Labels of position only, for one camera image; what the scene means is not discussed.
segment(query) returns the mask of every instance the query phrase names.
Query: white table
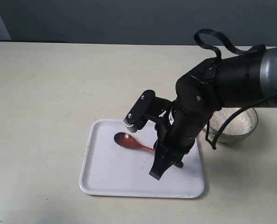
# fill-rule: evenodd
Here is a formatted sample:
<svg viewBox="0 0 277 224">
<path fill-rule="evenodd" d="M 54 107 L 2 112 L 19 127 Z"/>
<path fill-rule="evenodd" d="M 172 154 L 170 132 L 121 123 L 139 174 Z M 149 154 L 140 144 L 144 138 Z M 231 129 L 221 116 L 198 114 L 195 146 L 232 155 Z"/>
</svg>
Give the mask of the white table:
<svg viewBox="0 0 277 224">
<path fill-rule="evenodd" d="M 230 56 L 223 49 L 224 56 Z M 248 139 L 213 151 L 199 137 L 196 200 L 89 196 L 78 185 L 91 124 L 122 119 L 213 52 L 197 46 L 0 43 L 0 223 L 277 223 L 277 109 Z"/>
</svg>

